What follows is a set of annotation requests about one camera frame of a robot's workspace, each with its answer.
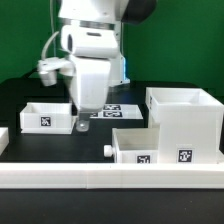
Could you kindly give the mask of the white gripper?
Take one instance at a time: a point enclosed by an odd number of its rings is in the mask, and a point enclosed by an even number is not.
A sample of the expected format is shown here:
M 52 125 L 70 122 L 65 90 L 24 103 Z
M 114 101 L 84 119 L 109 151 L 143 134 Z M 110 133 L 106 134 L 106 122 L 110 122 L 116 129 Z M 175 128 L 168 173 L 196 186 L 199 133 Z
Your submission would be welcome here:
M 111 63 L 107 59 L 70 56 L 72 75 L 65 79 L 70 96 L 80 112 L 76 130 L 86 132 L 91 112 L 102 110 L 108 94 Z

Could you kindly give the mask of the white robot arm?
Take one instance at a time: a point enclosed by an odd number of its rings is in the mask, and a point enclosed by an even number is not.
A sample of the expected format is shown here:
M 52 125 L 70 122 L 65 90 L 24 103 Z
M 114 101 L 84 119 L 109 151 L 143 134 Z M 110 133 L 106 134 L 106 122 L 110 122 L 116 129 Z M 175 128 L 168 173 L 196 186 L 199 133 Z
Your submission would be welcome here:
M 76 129 L 89 129 L 90 115 L 103 109 L 109 87 L 122 74 L 121 25 L 140 24 L 157 0 L 62 0 L 61 47 L 68 53 L 60 72 L 77 108 Z

